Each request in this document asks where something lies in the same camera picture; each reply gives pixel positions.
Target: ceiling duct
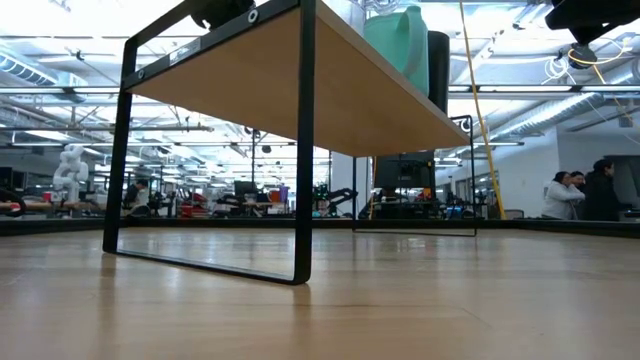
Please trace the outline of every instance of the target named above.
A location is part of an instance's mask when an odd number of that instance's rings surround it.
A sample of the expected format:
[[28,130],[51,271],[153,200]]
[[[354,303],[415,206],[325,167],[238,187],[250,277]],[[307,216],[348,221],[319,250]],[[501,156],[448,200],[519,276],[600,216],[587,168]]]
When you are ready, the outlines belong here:
[[[34,86],[61,86],[75,87],[86,86],[87,82],[64,71],[54,71],[39,64],[34,64],[30,59],[17,54],[6,47],[0,47],[0,71],[11,74]],[[54,95],[61,100],[81,103],[86,96],[74,93]]]
[[[636,58],[608,71],[605,74],[607,84],[633,84],[640,82],[640,58]],[[564,100],[547,101],[513,120],[506,122],[489,134],[489,140],[499,141],[512,136],[526,136],[540,133],[563,121],[592,111],[605,105],[607,99],[602,93],[583,93]],[[447,157],[459,155],[469,148],[458,148],[447,154]]]

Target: yellow pole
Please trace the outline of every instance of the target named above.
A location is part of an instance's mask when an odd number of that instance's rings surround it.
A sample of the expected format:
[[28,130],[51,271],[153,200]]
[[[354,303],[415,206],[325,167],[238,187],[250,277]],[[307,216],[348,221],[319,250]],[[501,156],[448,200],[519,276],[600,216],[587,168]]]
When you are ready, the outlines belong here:
[[487,129],[484,125],[484,119],[480,113],[480,103],[478,101],[478,91],[476,90],[476,78],[473,73],[473,63],[471,60],[471,48],[469,46],[469,35],[467,34],[467,24],[464,19],[464,6],[462,0],[460,0],[460,16],[462,17],[462,30],[464,31],[464,44],[467,49],[467,61],[469,62],[469,75],[471,76],[471,89],[473,90],[473,100],[476,105],[476,112],[478,113],[478,121],[480,122],[480,130],[482,131],[482,138],[484,139],[484,147],[487,151],[487,160],[489,160],[489,171],[491,172],[491,182],[493,183],[493,189],[496,192],[496,198],[498,199],[498,209],[500,210],[500,218],[506,220],[507,216],[504,213],[504,207],[502,205],[502,196],[500,195],[500,188],[498,187],[498,180],[496,179],[496,172],[493,167],[493,156],[491,156],[491,146],[489,146],[489,137],[487,136]]

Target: pipe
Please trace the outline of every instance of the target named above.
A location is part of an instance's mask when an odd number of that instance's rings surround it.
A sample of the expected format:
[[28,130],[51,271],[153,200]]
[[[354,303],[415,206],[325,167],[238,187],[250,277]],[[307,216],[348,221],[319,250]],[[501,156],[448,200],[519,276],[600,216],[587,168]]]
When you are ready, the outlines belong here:
[[[624,63],[617,68],[607,72],[607,83],[620,85],[640,81],[640,58]],[[563,121],[587,113],[594,108],[601,107],[607,103],[608,97],[602,93],[582,93],[564,100],[548,101],[537,106],[513,120],[506,122],[491,134],[489,140],[499,141],[507,137],[526,136],[531,133],[542,132]],[[458,148],[453,150],[447,157],[462,154],[468,148]]]

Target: black cylinder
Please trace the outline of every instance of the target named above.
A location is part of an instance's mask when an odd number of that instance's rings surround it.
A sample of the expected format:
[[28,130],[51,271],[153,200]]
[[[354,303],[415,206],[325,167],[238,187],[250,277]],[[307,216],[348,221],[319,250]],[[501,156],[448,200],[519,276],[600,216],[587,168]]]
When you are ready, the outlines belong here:
[[447,114],[449,100],[449,36],[429,31],[429,100]]

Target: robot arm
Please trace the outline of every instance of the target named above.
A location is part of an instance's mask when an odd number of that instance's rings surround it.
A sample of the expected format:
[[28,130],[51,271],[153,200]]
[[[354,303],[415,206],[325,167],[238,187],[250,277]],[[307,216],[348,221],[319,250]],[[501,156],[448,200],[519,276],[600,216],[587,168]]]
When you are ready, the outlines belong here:
[[78,182],[89,178],[89,166],[80,157],[84,152],[82,146],[67,145],[60,153],[60,166],[53,175],[53,186],[56,190],[69,188],[70,202],[78,200]]

